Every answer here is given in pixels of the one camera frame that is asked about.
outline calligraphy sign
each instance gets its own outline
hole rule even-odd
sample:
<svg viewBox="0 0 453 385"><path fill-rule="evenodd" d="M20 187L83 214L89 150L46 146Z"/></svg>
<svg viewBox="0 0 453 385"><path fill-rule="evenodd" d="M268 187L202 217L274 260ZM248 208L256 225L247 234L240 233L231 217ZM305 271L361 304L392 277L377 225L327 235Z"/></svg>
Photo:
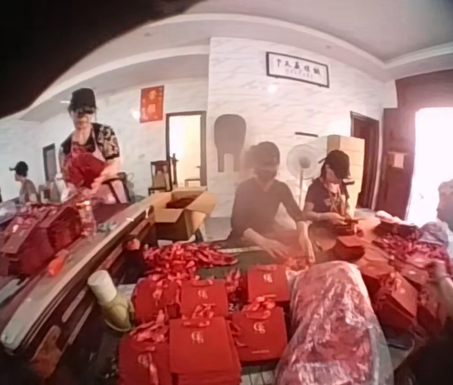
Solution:
<svg viewBox="0 0 453 385"><path fill-rule="evenodd" d="M140 122L164 120L164 86L140 90Z"/></svg>
<svg viewBox="0 0 453 385"><path fill-rule="evenodd" d="M267 76L330 87L330 73L325 64L275 52L267 52L265 60Z"/></svg>

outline wall hanging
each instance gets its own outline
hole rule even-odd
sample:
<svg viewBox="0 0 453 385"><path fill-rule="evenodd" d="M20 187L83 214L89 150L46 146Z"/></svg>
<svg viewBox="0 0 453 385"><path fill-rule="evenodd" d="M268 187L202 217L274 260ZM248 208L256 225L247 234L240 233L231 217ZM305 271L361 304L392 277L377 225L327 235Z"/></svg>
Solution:
<svg viewBox="0 0 453 385"><path fill-rule="evenodd" d="M330 87L330 72L326 64L275 52L267 52L265 61L267 76Z"/></svg>
<svg viewBox="0 0 453 385"><path fill-rule="evenodd" d="M140 90L140 123L164 119L164 86Z"/></svg>
<svg viewBox="0 0 453 385"><path fill-rule="evenodd" d="M224 154L233 154L233 171L241 170L246 123L242 116L225 114L214 124L214 143L217 148L217 171L224 172Z"/></svg>

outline clear plastic bag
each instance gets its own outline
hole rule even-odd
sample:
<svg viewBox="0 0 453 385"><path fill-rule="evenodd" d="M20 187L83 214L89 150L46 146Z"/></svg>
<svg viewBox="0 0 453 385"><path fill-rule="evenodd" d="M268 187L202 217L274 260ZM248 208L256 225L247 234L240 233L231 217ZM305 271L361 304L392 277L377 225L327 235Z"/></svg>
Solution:
<svg viewBox="0 0 453 385"><path fill-rule="evenodd" d="M312 266L296 277L293 337L277 366L278 385L393 383L390 352L355 265Z"/></svg>

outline red banner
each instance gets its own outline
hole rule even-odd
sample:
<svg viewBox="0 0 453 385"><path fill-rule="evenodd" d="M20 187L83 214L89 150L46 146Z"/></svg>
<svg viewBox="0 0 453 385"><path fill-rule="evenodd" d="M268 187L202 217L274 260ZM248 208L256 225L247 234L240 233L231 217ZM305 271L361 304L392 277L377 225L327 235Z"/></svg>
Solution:
<svg viewBox="0 0 453 385"><path fill-rule="evenodd" d="M164 119L164 86L140 90L140 122Z"/></svg>

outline ceiling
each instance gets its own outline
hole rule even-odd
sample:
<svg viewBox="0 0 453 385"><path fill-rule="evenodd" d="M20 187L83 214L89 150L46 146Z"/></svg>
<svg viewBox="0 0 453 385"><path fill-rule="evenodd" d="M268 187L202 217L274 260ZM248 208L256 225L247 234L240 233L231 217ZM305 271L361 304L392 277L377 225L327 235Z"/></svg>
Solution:
<svg viewBox="0 0 453 385"><path fill-rule="evenodd" d="M376 79L399 79L453 68L453 0L209 0L101 46L52 84L22 119L47 119L81 86L105 95L206 77L211 37L286 44Z"/></svg>

